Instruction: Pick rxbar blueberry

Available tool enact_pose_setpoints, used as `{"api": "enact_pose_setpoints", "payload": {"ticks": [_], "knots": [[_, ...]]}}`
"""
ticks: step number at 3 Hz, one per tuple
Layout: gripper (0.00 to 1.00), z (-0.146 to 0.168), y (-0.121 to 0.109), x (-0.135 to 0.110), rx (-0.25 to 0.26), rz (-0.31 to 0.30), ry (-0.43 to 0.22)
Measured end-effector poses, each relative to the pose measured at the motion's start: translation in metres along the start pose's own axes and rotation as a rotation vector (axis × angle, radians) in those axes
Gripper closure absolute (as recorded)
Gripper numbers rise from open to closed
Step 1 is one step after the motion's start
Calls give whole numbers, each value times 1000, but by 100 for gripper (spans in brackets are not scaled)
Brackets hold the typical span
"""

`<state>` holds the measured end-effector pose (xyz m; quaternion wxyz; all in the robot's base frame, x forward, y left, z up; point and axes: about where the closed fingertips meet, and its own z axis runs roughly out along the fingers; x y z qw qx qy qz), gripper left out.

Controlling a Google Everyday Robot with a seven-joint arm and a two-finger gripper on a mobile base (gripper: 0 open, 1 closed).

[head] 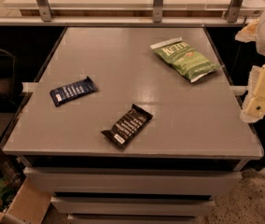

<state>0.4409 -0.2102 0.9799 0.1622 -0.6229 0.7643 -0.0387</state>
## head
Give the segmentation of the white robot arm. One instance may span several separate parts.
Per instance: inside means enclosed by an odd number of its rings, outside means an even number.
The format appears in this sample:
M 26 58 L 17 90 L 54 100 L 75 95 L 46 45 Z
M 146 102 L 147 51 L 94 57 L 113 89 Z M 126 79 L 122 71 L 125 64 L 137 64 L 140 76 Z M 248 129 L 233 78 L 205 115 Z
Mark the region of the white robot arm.
M 238 32 L 235 39 L 245 43 L 254 41 L 257 53 L 265 57 L 265 11 Z M 246 90 L 240 118 L 246 123 L 255 123 L 265 116 L 265 64 L 252 66 Z

